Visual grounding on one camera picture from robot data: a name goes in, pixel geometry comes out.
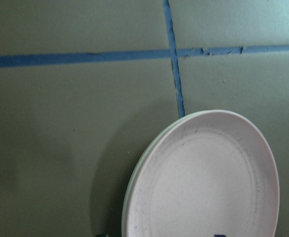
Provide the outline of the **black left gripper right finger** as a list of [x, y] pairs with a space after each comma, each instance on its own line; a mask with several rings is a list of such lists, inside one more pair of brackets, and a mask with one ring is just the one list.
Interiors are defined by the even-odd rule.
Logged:
[[224, 235], [224, 234], [214, 234], [213, 236], [214, 237], [226, 237], [226, 235]]

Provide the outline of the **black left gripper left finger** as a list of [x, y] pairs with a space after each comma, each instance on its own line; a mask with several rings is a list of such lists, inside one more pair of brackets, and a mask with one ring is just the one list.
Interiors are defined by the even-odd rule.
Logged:
[[98, 234], [96, 237], [109, 237], [107, 233]]

